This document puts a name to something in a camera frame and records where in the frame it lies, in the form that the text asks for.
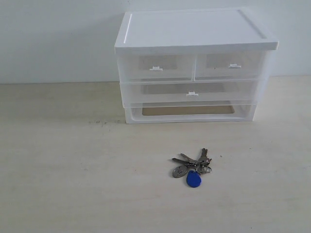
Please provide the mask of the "white plastic drawer cabinet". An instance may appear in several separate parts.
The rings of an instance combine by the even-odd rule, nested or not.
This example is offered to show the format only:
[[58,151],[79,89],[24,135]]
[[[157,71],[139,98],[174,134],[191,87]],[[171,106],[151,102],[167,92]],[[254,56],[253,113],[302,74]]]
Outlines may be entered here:
[[278,45],[278,39],[247,9],[223,8],[127,12],[124,14],[114,49],[116,58],[124,55],[195,57],[191,80],[136,83],[244,81],[241,79],[195,81],[197,57],[203,54],[262,51],[265,58],[259,76],[246,79],[265,81],[262,96]]

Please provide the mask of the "clear upper left drawer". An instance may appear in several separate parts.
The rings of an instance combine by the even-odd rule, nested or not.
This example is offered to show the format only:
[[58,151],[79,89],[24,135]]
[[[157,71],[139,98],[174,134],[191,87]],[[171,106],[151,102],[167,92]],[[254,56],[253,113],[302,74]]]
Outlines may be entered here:
[[117,58],[123,83],[188,81],[193,78],[193,55],[124,55]]

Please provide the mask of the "clear upper right drawer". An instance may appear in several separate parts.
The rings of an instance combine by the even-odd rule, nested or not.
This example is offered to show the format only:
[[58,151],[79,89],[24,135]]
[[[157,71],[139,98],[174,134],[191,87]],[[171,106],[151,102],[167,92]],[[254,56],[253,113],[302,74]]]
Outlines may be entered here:
[[260,74],[265,53],[242,51],[199,55],[196,60],[195,81],[253,79]]

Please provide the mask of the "clear wide drawer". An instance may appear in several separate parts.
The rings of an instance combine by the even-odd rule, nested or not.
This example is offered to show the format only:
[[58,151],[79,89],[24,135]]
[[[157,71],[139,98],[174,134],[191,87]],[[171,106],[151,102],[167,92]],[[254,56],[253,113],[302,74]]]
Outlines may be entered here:
[[190,83],[121,83],[124,108],[213,105],[253,105],[263,80]]

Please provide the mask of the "key bunch with blue fob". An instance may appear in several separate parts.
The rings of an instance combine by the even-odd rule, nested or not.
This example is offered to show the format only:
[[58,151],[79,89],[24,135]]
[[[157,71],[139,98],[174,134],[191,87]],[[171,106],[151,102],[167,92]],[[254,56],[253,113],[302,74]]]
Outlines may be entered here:
[[185,158],[185,160],[172,158],[173,162],[180,164],[173,170],[172,176],[174,178],[186,176],[186,183],[189,187],[199,187],[202,182],[201,176],[212,172],[212,168],[209,166],[212,159],[208,158],[207,153],[208,149],[202,148],[201,155],[197,160],[183,153],[180,153],[180,155]]

